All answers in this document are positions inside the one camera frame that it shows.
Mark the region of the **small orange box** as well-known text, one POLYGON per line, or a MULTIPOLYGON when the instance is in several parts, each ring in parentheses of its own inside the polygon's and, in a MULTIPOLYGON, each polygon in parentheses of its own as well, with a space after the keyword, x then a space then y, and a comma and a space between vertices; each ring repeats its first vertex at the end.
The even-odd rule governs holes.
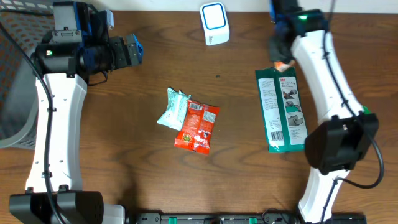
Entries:
POLYGON ((279 72, 285 72, 288 68, 293 67, 295 60, 291 60, 289 63, 284 63, 281 61, 274 62, 274 68, 279 72))

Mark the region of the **mint green wipes pack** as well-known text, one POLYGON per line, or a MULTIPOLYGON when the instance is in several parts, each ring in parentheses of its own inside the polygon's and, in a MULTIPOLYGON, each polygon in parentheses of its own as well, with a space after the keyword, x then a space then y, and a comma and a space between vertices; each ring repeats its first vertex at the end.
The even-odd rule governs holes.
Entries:
POLYGON ((163 115, 157 120, 157 124, 180 131, 185 121, 188 108, 188 100, 191 95, 186 95, 173 88, 167 89, 168 104, 163 115))

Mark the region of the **green product pouch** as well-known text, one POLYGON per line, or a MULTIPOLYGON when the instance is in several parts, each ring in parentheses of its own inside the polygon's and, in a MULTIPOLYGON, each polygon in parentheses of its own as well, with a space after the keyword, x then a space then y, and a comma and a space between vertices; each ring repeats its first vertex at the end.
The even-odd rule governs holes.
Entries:
POLYGON ((304 150, 308 131, 295 69, 265 68, 255 75, 269 152, 304 150))

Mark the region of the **orange snack packet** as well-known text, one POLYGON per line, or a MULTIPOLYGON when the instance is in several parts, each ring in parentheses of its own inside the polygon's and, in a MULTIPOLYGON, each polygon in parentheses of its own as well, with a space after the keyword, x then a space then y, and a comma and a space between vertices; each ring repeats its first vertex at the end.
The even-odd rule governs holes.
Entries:
POLYGON ((216 117, 220 108, 188 100, 188 108, 182 129, 174 146, 208 155, 216 117))

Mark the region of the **green lid spice jar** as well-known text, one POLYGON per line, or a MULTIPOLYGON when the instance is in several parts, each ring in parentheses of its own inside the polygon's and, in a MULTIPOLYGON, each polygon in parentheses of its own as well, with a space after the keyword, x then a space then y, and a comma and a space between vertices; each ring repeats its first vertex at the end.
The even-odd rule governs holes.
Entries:
POLYGON ((364 105, 362 105, 362 107, 363 107, 364 114, 371 114, 371 112, 370 112, 368 107, 366 107, 364 105))

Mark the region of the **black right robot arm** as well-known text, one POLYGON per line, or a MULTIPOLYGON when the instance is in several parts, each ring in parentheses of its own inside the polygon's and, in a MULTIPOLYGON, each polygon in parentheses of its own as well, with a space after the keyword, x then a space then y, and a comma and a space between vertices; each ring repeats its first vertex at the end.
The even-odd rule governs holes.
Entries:
POLYGON ((374 113, 365 113, 348 85, 334 50, 331 16, 325 17, 319 9, 306 11, 295 1, 273 2, 270 16, 275 24, 271 59, 299 64, 317 110, 318 128, 304 140, 310 175, 298 203, 298 217, 301 223, 332 223, 331 208, 342 183, 372 189, 384 177, 383 158, 374 139, 379 121, 374 113), (376 181, 364 185, 349 180, 370 147, 379 161, 376 181))

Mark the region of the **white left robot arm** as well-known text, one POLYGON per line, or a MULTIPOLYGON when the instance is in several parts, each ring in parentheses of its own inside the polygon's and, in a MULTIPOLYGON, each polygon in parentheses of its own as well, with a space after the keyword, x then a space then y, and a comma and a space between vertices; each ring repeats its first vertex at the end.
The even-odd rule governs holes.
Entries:
POLYGON ((37 137, 23 194, 9 199, 22 223, 131 223, 122 205, 107 204, 98 191, 83 190, 80 120, 90 75, 139 65, 144 49, 134 34, 76 39, 57 32, 32 55, 37 75, 37 137))

